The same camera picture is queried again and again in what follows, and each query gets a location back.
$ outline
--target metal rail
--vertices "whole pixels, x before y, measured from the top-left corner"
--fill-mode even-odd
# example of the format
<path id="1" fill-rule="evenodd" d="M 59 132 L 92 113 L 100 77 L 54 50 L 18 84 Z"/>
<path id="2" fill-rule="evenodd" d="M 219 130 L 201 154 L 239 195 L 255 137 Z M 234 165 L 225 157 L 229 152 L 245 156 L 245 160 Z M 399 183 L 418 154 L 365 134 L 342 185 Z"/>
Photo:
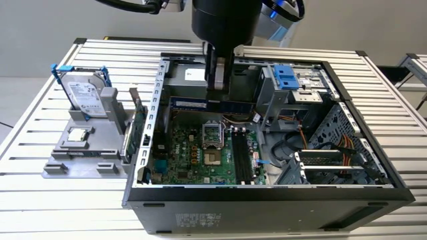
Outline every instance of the metal rail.
<path id="1" fill-rule="evenodd" d="M 130 88 L 138 88 L 143 101 L 151 99 L 160 53 L 202 54 L 202 51 L 201 44 L 88 40 L 72 46 L 60 64 L 87 68 L 106 65 L 119 90 L 118 99 L 124 107 L 132 107 Z M 245 47 L 245 56 L 330 62 L 417 198 L 410 206 L 350 233 L 307 233 L 298 238 L 427 239 L 427 124 L 370 58 L 354 51 L 257 46 Z M 68 108 L 67 96 L 51 77 L 0 146 L 0 215 L 7 216 L 0 232 L 23 239 L 66 236 L 142 239 L 147 234 L 143 225 L 134 212 L 122 209 L 126 179 L 43 179 L 39 174 L 66 128 Z M 271 233 L 197 237 L 287 239 L 297 236 Z"/>

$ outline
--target motherboard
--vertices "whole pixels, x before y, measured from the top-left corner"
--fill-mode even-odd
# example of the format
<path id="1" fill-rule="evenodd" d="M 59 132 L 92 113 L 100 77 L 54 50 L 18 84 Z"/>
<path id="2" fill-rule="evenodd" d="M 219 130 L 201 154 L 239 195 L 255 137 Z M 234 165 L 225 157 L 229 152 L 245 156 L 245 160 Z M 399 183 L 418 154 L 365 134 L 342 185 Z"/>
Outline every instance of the motherboard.
<path id="1" fill-rule="evenodd" d="M 265 185 L 257 134 L 217 122 L 175 125 L 168 159 L 156 159 L 154 184 Z"/>

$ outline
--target floor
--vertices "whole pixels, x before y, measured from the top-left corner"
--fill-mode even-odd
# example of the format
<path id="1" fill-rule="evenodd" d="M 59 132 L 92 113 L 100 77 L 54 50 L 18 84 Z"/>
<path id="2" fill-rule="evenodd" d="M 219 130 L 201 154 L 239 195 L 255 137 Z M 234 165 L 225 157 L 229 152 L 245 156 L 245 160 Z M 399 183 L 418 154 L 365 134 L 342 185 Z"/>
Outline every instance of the floor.
<path id="1" fill-rule="evenodd" d="M 19 121 L 48 78 L 0 77 L 0 122 L 11 126 Z M 0 124 L 0 143 L 11 128 Z"/>

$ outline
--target gray 3d-printed holder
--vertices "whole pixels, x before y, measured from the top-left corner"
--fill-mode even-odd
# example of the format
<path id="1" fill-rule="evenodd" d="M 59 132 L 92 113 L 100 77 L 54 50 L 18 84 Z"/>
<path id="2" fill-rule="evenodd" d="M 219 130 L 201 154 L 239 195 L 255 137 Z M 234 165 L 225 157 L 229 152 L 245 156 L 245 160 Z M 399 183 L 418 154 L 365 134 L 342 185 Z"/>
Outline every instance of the gray 3d-printed holder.
<path id="1" fill-rule="evenodd" d="M 124 157 L 124 139 L 132 134 L 127 128 L 135 110 L 124 110 L 114 87 L 103 88 L 100 101 L 107 117 L 87 119 L 80 110 L 68 111 L 71 119 L 44 166 L 44 178 L 127 178 L 131 159 Z M 70 141 L 74 129 L 86 130 L 82 141 Z"/>

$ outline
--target white wall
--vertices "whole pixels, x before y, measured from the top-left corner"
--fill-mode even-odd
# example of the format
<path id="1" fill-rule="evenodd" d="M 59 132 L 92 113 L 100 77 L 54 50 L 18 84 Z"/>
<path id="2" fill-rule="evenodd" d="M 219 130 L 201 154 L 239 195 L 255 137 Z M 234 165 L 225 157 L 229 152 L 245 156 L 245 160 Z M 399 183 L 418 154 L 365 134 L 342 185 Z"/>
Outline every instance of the white wall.
<path id="1" fill-rule="evenodd" d="M 395 64 L 407 52 L 427 53 L 427 0 L 306 0 L 306 5 L 291 47 L 366 50 L 378 64 Z M 76 37 L 104 36 L 199 41 L 191 7 L 150 15 L 95 0 L 0 0 L 0 76 L 47 77 Z"/>
<path id="2" fill-rule="evenodd" d="M 0 0 L 0 76 L 47 77 L 76 37 L 104 36 L 199 41 L 191 7 L 151 15 L 95 0 Z"/>
<path id="3" fill-rule="evenodd" d="M 305 0 L 293 48 L 365 50 L 379 65 L 427 54 L 427 0 Z"/>

